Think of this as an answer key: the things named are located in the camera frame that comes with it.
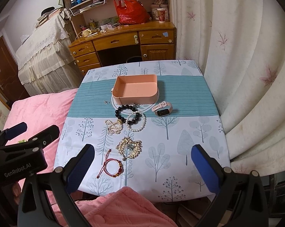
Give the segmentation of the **gold rhinestone hair comb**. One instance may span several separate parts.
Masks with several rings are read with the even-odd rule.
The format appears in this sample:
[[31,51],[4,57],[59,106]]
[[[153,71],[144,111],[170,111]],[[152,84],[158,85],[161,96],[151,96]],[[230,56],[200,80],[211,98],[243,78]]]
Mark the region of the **gold rhinestone hair comb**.
[[142,141],[125,137],[116,146],[116,150],[118,150],[119,154],[122,156],[123,161],[135,159],[142,151]]

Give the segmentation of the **pink smart watch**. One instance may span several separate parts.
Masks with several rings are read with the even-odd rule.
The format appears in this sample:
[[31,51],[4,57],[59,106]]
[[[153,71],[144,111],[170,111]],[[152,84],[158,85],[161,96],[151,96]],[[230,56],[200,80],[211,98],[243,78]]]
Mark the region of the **pink smart watch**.
[[152,108],[152,112],[158,117],[170,115],[173,111],[173,106],[170,102],[162,101]]

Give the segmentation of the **pink jewelry tray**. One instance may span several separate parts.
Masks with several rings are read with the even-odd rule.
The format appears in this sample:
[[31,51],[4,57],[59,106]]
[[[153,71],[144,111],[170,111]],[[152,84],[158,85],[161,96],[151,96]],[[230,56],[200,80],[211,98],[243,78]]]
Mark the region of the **pink jewelry tray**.
[[118,76],[111,90],[118,105],[150,105],[158,100],[157,75]]

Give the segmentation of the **pink quilt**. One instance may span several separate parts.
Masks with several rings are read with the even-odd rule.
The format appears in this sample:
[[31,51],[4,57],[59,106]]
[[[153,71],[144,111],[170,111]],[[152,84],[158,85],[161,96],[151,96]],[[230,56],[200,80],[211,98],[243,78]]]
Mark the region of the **pink quilt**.
[[[16,144],[21,140],[28,140],[33,137],[33,135],[53,124],[58,126],[61,132],[77,90],[76,88],[60,93],[40,94],[16,101],[12,105],[4,129],[25,122],[27,124],[27,130],[16,138],[8,141],[6,145]],[[53,171],[58,142],[59,138],[44,149],[47,168],[40,173]],[[12,188],[17,204],[19,203],[23,184],[24,179],[16,182]]]

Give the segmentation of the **brown wooden door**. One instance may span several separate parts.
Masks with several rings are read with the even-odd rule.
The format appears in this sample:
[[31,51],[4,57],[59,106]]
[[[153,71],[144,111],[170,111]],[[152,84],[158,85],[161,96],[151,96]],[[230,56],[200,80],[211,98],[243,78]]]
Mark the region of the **brown wooden door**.
[[28,92],[18,78],[18,67],[4,38],[0,37],[0,92],[11,107],[15,101],[29,97]]

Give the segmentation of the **pink fleece clothing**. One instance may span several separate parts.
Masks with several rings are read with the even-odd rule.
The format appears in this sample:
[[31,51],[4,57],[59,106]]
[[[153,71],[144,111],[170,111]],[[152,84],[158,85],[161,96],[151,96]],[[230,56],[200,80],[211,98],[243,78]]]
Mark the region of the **pink fleece clothing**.
[[75,202],[91,226],[176,226],[167,215],[130,187]]

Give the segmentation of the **lace covered furniture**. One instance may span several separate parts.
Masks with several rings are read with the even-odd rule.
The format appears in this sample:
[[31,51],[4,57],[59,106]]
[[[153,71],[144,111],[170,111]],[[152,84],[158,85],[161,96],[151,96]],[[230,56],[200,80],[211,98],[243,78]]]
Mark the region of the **lace covered furniture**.
[[83,76],[69,46],[76,33],[66,9],[57,10],[16,51],[18,77],[30,96],[78,88]]

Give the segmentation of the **tree print tablecloth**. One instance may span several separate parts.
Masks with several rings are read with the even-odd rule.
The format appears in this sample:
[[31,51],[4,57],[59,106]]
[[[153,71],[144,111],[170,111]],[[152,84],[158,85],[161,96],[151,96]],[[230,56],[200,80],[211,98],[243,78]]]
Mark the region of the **tree print tablecloth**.
[[[157,75],[158,102],[170,102],[170,115],[158,117],[152,105],[140,105],[141,119],[124,124],[120,133],[108,129],[115,124],[118,104],[111,90],[118,76]],[[129,137],[142,141],[135,159],[122,160],[116,150]],[[97,196],[128,186],[152,202],[173,202],[209,195],[191,160],[191,149],[201,145],[210,157],[225,167],[229,151],[208,85],[194,61],[144,61],[88,71],[62,128],[55,166],[65,166],[84,145],[91,144],[95,158],[79,189]]]

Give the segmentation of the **waste bin under desk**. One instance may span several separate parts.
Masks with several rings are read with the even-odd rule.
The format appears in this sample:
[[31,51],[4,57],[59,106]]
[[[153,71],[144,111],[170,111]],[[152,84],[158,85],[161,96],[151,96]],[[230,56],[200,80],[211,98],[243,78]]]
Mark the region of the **waste bin under desk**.
[[126,60],[126,63],[136,63],[142,61],[141,56],[132,56]]

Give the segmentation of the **wooden desk with hutch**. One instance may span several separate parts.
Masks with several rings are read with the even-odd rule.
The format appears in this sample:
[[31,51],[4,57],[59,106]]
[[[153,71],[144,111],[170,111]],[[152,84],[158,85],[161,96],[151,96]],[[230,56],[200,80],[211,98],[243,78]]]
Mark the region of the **wooden desk with hutch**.
[[69,49],[82,75],[95,68],[128,63],[135,57],[143,61],[176,59],[176,27],[172,22],[120,25],[87,37],[80,29],[75,31],[78,39]]

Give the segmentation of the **cream floral curtain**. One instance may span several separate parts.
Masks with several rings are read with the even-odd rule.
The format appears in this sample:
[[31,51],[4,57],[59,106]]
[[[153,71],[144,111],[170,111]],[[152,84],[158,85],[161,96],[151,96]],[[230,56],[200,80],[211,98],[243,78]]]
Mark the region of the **cream floral curtain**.
[[276,0],[170,0],[176,57],[214,97],[231,166],[285,171],[285,12]]

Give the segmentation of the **red plastic bag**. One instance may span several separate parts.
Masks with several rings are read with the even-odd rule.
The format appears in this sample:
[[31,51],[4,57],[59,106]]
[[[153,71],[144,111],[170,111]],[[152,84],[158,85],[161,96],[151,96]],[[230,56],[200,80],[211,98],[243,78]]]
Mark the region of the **red plastic bag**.
[[114,6],[122,25],[144,24],[150,20],[150,15],[137,0],[114,0]]

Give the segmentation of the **red patterned cup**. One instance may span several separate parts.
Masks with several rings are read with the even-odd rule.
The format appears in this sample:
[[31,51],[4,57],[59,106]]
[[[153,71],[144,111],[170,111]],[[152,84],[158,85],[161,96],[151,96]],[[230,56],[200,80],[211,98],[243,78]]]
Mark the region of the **red patterned cup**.
[[157,8],[157,15],[158,15],[158,21],[160,23],[166,22],[166,9],[165,8]]

